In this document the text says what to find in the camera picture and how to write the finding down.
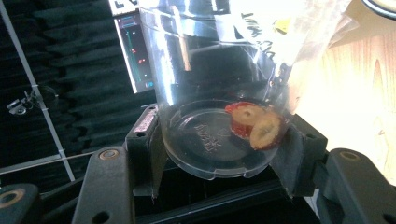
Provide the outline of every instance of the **wooden surface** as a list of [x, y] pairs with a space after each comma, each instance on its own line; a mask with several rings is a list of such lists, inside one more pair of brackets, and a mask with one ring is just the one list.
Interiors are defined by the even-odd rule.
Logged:
[[330, 48], [304, 75], [296, 112], [396, 185], [396, 32]]

